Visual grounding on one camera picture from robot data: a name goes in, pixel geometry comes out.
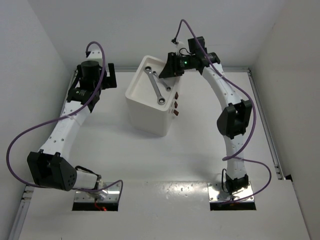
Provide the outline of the white drawer cabinet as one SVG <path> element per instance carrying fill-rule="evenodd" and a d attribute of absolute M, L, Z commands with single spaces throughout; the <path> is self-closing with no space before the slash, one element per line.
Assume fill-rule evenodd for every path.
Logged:
<path fill-rule="evenodd" d="M 166 91 L 166 88 L 153 76 L 161 95 L 165 98 L 165 104 L 159 105 L 156 93 L 144 69 L 150 66 L 152 72 L 156 71 L 159 75 L 165 64 L 159 58 L 144 56 L 125 92 L 131 125 L 138 130 L 160 137 L 167 135 L 176 116 L 174 110 L 177 108 L 174 103 L 178 103 L 175 94 L 180 90 L 180 77 L 162 78 L 171 87 L 171 91 Z"/>

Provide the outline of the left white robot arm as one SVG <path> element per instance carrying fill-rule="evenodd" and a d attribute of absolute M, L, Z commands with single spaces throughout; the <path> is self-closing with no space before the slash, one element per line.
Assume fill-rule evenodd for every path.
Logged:
<path fill-rule="evenodd" d="M 27 163 L 36 185 L 63 191 L 97 192 L 103 188 L 101 176 L 85 167 L 69 163 L 70 151 L 86 118 L 100 100 L 102 90 L 117 87 L 114 64 L 103 69 L 101 50 L 86 52 L 67 93 L 59 120 L 37 152 L 30 152 Z"/>

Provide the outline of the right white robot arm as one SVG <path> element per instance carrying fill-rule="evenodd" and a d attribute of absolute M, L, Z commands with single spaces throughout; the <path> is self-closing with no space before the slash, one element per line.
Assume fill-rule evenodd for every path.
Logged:
<path fill-rule="evenodd" d="M 208 52 L 203 37 L 188 39 L 188 47 L 174 38 L 177 51 L 167 55 L 166 64 L 159 77 L 180 77 L 186 70 L 197 70 L 209 83 L 221 106 L 217 128 L 226 147 L 227 168 L 224 191 L 233 194 L 249 185 L 249 177 L 243 161 L 244 134 L 249 125 L 252 103 L 242 99 L 232 86 L 224 80 L 225 74 L 217 54 Z"/>

